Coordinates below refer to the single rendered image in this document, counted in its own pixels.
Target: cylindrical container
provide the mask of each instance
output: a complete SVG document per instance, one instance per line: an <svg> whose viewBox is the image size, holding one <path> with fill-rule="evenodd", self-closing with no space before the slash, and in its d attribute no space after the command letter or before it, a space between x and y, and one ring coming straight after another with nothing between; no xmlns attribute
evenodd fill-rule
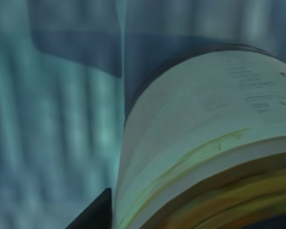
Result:
<svg viewBox="0 0 286 229"><path fill-rule="evenodd" d="M113 228L240 228L286 214L286 64L228 43L162 60L137 84L125 69Z"/></svg>

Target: label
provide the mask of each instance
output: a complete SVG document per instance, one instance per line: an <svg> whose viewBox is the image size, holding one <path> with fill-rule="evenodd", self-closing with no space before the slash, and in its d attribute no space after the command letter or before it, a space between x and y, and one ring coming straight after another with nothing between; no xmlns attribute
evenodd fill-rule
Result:
<svg viewBox="0 0 286 229"><path fill-rule="evenodd" d="M227 150L282 136L285 63L254 52L225 51L176 65L143 92L128 117L114 228L127 228L168 184Z"/></svg>

